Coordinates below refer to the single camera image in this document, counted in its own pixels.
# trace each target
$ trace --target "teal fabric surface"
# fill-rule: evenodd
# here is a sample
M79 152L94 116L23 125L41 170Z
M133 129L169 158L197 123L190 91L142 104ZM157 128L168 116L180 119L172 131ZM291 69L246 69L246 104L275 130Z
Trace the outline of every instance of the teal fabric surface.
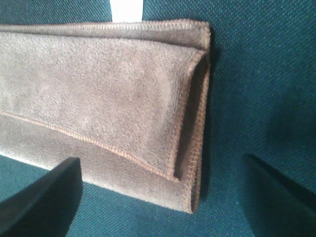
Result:
M237 195L244 154L316 192L315 1L144 1L143 20L178 18L213 28L199 208L189 215L85 184L69 237L253 236ZM108 1L0 0L1 24L110 19ZM44 173L0 158L0 200Z

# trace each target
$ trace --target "microfiber towel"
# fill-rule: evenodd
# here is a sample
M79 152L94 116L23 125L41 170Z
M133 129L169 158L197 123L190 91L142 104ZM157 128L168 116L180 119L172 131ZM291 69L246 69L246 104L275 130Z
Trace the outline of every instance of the microfiber towel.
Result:
M0 26L0 154L164 207L198 206L209 25Z

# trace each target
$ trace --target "brown microfiber cloth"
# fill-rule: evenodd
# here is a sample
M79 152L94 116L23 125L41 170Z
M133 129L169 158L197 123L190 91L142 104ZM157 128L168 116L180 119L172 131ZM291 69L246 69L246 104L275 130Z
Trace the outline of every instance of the brown microfiber cloth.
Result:
M209 26L176 20L0 26L0 154L195 211Z

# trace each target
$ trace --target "folded towel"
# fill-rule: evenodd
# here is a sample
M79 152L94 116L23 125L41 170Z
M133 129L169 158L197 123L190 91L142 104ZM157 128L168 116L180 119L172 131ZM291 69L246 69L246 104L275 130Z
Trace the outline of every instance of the folded towel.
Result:
M209 26L0 26L0 154L192 213L198 205Z

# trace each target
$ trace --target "towel fold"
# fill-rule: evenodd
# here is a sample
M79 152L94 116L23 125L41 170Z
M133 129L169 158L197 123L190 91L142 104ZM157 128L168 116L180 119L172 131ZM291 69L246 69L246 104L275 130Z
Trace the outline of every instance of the towel fold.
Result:
M176 20L0 26L0 154L192 213L209 26Z

